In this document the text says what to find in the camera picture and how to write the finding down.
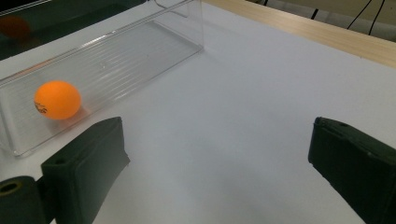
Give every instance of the white table surface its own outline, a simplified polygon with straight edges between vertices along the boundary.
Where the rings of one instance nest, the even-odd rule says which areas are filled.
[[[338,119],[396,147],[396,70],[207,4],[203,13],[203,52],[31,156],[0,152],[0,180],[39,178],[56,150],[121,116],[132,162],[96,224],[363,223],[308,163],[312,124]]]

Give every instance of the black plastic part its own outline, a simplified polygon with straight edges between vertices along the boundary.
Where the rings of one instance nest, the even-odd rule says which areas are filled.
[[[91,224],[129,162],[121,118],[96,123],[41,164],[37,182],[0,182],[0,224]]]
[[[94,124],[46,160],[41,167],[45,184],[57,193],[57,223],[91,224],[129,161],[120,118]]]
[[[343,122],[317,118],[308,160],[367,224],[396,223],[396,150]]]
[[[18,176],[0,183],[0,223],[47,223],[32,177]]]

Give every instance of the ping pong ball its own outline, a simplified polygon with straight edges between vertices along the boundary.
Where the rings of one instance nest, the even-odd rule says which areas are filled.
[[[30,27],[21,17],[6,16],[0,18],[0,33],[12,39],[22,40],[29,36]]]
[[[35,108],[49,119],[69,119],[78,112],[80,105],[78,90],[65,81],[47,82],[35,92]]]

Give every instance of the cable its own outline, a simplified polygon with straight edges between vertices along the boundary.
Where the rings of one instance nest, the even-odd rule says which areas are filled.
[[[373,23],[372,23],[372,27],[370,28],[369,35],[371,35],[371,32],[373,31],[374,23],[375,23],[375,21],[376,21],[376,18],[377,18],[378,15],[379,15],[379,13],[380,13],[381,10],[382,10],[382,6],[384,6],[384,3],[385,3],[385,0],[382,0],[381,7],[379,7],[378,12],[376,12],[375,18],[374,18]]]
[[[371,2],[372,2],[372,0],[370,0],[370,1],[366,4],[366,6],[361,10],[361,12],[359,13],[359,15],[355,17],[355,19],[353,20],[353,22],[355,22],[355,20],[358,19],[358,17],[361,15],[361,13],[370,5]],[[350,28],[350,26],[353,24],[353,22],[351,22],[351,23],[348,25],[348,27],[346,28],[347,30],[349,30],[349,28]]]

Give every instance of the transparent bin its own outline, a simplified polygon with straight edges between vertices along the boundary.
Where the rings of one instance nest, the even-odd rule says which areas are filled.
[[[20,156],[203,48],[200,1],[149,1],[147,9],[143,19],[3,79],[0,148]],[[82,104],[74,117],[36,111],[35,91],[51,80],[77,87]]]

